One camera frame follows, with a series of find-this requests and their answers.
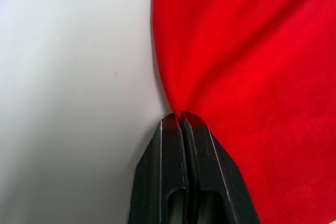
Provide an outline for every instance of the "clip jaw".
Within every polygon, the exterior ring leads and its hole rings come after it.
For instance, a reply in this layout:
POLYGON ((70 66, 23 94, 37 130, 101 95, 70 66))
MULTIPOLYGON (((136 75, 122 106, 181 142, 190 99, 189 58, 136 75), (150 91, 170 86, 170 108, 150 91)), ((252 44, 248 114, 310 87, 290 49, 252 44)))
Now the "clip jaw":
POLYGON ((260 223, 240 171, 204 121, 160 121, 141 157, 128 224, 260 223))

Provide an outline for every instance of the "red cloth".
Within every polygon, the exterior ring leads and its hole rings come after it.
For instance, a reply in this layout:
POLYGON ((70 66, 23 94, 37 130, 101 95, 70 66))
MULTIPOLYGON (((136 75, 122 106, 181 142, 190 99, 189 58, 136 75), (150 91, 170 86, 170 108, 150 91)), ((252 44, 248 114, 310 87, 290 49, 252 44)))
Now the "red cloth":
POLYGON ((153 0, 162 82, 240 167, 262 223, 336 220, 336 0, 153 0))

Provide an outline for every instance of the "black clamp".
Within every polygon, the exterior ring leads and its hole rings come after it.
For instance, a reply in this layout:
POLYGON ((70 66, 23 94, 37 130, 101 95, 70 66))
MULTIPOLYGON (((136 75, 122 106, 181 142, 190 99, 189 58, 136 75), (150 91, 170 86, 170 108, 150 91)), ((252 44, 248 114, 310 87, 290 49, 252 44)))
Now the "black clamp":
POLYGON ((204 121, 162 119, 134 175, 128 224, 260 223, 240 171, 204 121))

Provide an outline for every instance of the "white wall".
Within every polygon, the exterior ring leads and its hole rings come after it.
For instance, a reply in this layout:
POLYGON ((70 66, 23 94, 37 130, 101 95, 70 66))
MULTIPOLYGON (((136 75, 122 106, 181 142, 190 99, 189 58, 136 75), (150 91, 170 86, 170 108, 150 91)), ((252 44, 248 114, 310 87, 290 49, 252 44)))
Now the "white wall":
POLYGON ((0 223, 125 223, 168 113, 151 0, 0 0, 0 223))

